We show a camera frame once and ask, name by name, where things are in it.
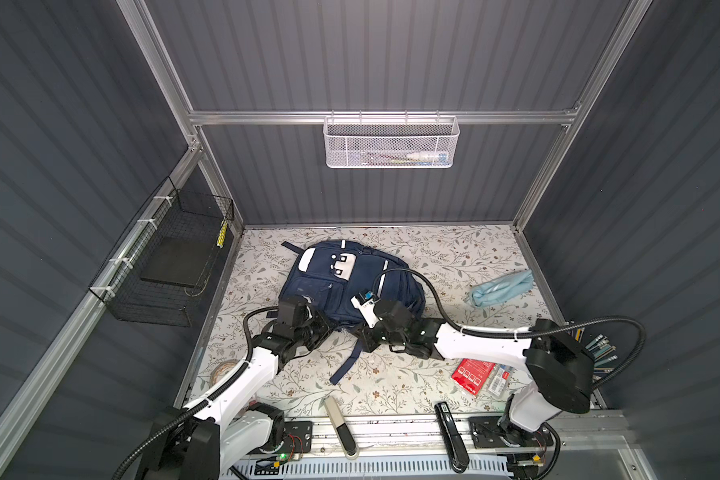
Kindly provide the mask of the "navy blue student backpack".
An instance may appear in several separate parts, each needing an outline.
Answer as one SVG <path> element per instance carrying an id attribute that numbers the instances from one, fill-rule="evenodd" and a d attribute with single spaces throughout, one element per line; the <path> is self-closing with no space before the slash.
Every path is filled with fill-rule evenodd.
<path id="1" fill-rule="evenodd" d="M 280 291 L 281 298 L 301 296 L 334 322 L 338 331 L 356 337 L 350 356 L 330 377 L 336 385 L 353 367 L 360 354 L 381 344 L 352 298 L 367 291 L 379 300 L 399 301 L 417 317 L 426 306 L 423 286 L 406 270 L 402 259 L 351 240 L 324 240 L 301 248 L 281 244 L 297 255 Z"/>

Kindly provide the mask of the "red card pack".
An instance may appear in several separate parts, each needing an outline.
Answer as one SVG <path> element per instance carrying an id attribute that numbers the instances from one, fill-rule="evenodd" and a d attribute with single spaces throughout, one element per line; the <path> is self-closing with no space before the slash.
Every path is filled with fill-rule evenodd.
<path id="1" fill-rule="evenodd" d="M 477 396 L 496 368 L 493 362 L 463 359 L 451 379 L 467 393 Z"/>

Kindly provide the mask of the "light blue cloth pouch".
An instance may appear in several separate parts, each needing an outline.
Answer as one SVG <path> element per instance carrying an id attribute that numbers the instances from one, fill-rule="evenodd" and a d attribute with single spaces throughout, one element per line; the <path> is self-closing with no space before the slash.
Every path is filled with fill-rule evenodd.
<path id="1" fill-rule="evenodd" d="M 534 277 L 531 270 L 508 273 L 473 287 L 465 302 L 476 308 L 488 308 L 506 303 L 533 288 Z"/>

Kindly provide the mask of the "clear pen refill pack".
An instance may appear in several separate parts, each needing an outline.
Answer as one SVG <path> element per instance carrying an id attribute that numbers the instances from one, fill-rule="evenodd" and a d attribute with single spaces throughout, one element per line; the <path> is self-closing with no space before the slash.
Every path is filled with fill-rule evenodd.
<path id="1" fill-rule="evenodd" d="M 510 383 L 512 373 L 512 367 L 495 364 L 489 381 L 486 384 L 487 391 L 494 397 L 501 397 Z"/>

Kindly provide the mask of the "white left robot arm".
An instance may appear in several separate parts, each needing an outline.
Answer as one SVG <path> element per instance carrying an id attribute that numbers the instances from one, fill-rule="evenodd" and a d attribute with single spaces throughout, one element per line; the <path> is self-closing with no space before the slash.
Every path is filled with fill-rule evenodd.
<path id="1" fill-rule="evenodd" d="M 297 305 L 254 310 L 242 329 L 243 359 L 200 397 L 159 416 L 114 479 L 134 462 L 137 479 L 218 479 L 250 451 L 279 446 L 282 411 L 250 401 L 299 349 L 316 350 L 336 326 L 315 308 Z"/>

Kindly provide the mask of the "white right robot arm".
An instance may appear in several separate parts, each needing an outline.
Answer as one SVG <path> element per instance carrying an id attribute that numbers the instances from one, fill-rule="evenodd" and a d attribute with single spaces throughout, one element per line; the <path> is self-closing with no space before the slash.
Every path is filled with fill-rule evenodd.
<path id="1" fill-rule="evenodd" d="M 511 367 L 529 383 L 510 396 L 502 428 L 527 432 L 561 412 L 590 410 L 594 359 L 550 320 L 531 327 L 470 330 L 446 319 L 417 318 L 402 303 L 357 295 L 351 303 L 366 332 L 394 353 L 421 359 L 474 360 Z"/>

